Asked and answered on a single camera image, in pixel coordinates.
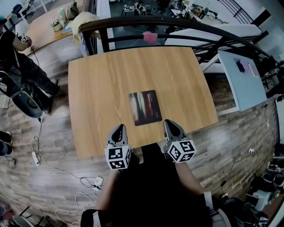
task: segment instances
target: white desk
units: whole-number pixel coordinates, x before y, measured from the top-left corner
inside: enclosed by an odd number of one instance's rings
[[[134,12],[134,6],[127,6],[127,7],[130,7],[129,10],[126,10],[124,7],[122,8],[122,12],[121,12],[121,16],[123,15],[123,12],[124,12],[124,16],[126,16],[126,13],[127,12]]]
[[[253,60],[225,51],[218,51],[218,54],[207,64],[202,65],[203,72],[206,72],[217,60],[220,60],[224,68],[236,103],[236,107],[220,111],[218,115],[244,111],[267,99],[260,76],[254,76],[248,67],[248,64],[252,67],[256,67]],[[239,60],[244,66],[245,72],[240,72],[236,64]]]
[[[40,0],[40,2],[41,2],[42,7],[44,8],[44,11],[47,13],[47,9],[46,9],[46,6],[45,6],[43,0]],[[24,15],[23,15],[23,11],[24,11],[27,7],[28,7],[28,4],[26,4],[26,5],[20,10],[19,13],[20,13],[21,17],[23,18],[23,20],[28,24],[28,21],[26,20],[26,18],[25,18]],[[33,10],[34,12],[36,11],[34,5],[31,5],[31,8],[32,8],[32,10]]]
[[[177,9],[171,9],[171,11],[173,12],[173,14],[174,14],[175,16],[177,16],[178,14],[181,13],[181,11],[180,11],[180,10],[177,10]]]

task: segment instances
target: power strip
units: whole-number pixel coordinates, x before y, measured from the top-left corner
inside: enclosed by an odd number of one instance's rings
[[[35,162],[35,165],[39,166],[39,159],[37,158],[37,154],[34,151],[32,151],[32,158]]]
[[[103,183],[103,178],[101,176],[97,176],[97,178],[94,180],[94,185],[100,186]]]

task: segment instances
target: pink object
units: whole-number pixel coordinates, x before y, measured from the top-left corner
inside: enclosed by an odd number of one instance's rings
[[[158,34],[146,31],[143,33],[144,41],[149,43],[155,43],[158,38]]]

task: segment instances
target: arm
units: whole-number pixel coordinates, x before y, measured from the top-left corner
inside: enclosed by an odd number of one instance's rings
[[[29,39],[27,43],[22,43],[17,37],[14,38],[13,47],[18,51],[24,51],[32,44],[32,40]]]
[[[204,193],[203,187],[197,181],[186,162],[175,163],[175,166],[179,180],[187,190],[196,196]]]
[[[110,201],[114,191],[114,186],[120,178],[120,173],[116,170],[111,170],[108,176],[108,181],[103,187],[103,190],[97,200],[96,210],[105,211],[110,206]]]

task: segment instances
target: black and white marker cube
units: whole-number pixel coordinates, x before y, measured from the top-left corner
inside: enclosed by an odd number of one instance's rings
[[[172,142],[168,154],[176,162],[189,161],[196,153],[196,148],[192,140]]]
[[[110,169],[128,168],[131,158],[129,146],[105,148],[106,161]]]

